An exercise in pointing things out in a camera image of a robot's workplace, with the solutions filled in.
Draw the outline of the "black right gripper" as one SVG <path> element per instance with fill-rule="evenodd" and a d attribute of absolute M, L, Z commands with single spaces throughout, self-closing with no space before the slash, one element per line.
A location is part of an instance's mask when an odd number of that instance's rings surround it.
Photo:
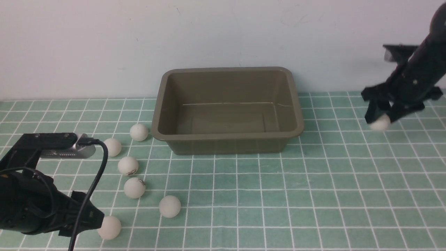
<path fill-rule="evenodd" d="M 442 95 L 436 84 L 444 73 L 398 74 L 375 86 L 366 87 L 361 92 L 364 101 L 369 103 L 365 114 L 367 124 L 372 124 L 389 112 L 389 121 L 394 123 L 413 113 L 425 109 L 424 102 L 438 100 Z"/>

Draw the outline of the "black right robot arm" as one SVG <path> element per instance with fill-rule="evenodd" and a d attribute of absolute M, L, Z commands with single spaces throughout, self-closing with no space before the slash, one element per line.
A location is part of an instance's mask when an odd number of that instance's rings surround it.
<path fill-rule="evenodd" d="M 384 44 L 385 57 L 397 67 L 381 84 L 366 87 L 361 97 L 368 102 L 365 121 L 373 130 L 387 127 L 425 109 L 425 102 L 438 100 L 443 91 L 436 84 L 446 72 L 446 5 L 436 10 L 429 33 L 419 45 Z"/>

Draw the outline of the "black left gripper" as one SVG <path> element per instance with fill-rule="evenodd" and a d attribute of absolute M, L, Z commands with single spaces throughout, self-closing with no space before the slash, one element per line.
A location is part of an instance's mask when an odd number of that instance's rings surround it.
<path fill-rule="evenodd" d="M 73 234 L 84 192 L 71 196 L 58 191 L 53 179 L 38 171 L 1 172 L 0 227 L 2 230 L 39 235 L 55 232 Z"/>

